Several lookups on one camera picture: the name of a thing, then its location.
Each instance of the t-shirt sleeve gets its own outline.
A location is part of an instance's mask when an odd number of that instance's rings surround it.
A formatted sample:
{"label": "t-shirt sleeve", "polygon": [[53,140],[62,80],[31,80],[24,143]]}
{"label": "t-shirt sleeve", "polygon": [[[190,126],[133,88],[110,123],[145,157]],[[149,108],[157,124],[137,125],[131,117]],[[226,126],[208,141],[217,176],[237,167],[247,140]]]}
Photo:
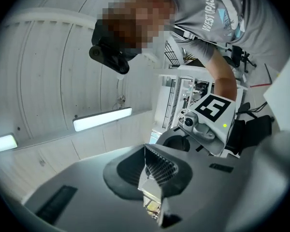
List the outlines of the t-shirt sleeve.
{"label": "t-shirt sleeve", "polygon": [[171,32],[178,46],[193,54],[203,65],[206,65],[214,54],[214,46],[200,39],[189,40]]}

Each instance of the rectangular light fixture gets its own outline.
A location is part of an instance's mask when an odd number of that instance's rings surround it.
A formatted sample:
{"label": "rectangular light fixture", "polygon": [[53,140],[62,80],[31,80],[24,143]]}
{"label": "rectangular light fixture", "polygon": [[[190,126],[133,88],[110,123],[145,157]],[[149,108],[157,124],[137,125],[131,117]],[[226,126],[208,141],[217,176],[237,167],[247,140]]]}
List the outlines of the rectangular light fixture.
{"label": "rectangular light fixture", "polygon": [[103,125],[127,116],[132,113],[132,108],[127,107],[124,109],[118,109],[106,113],[90,115],[83,118],[77,118],[73,120],[75,131],[83,131],[95,126]]}
{"label": "rectangular light fixture", "polygon": [[17,148],[17,142],[13,135],[0,137],[0,152],[8,149]]}

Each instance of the forearm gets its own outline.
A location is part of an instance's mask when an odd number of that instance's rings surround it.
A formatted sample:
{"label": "forearm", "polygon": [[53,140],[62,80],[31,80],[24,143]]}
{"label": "forearm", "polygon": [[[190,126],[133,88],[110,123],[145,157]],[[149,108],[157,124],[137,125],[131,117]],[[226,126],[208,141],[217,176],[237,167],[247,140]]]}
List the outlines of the forearm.
{"label": "forearm", "polygon": [[236,79],[231,67],[217,50],[214,51],[212,58],[205,67],[208,69],[215,81],[214,93],[236,101]]}

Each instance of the gray t-shirt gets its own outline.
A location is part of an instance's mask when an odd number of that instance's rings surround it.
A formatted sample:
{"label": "gray t-shirt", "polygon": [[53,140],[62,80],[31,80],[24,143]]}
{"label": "gray t-shirt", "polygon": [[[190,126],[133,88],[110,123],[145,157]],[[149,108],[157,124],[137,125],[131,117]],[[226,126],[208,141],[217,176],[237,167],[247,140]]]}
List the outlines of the gray t-shirt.
{"label": "gray t-shirt", "polygon": [[290,33],[275,7],[268,0],[173,0],[173,24],[199,39],[184,39],[174,32],[179,46],[206,64],[217,43],[240,46],[280,69],[290,54]]}

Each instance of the black and white square marker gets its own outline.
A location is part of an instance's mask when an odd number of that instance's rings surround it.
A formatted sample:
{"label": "black and white square marker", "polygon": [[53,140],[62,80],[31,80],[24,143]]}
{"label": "black and white square marker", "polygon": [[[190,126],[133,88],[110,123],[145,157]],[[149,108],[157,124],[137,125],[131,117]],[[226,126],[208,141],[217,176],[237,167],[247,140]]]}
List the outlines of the black and white square marker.
{"label": "black and white square marker", "polygon": [[216,97],[214,95],[209,95],[196,109],[195,111],[204,115],[206,118],[213,122],[223,114],[223,112],[231,104],[230,101]]}

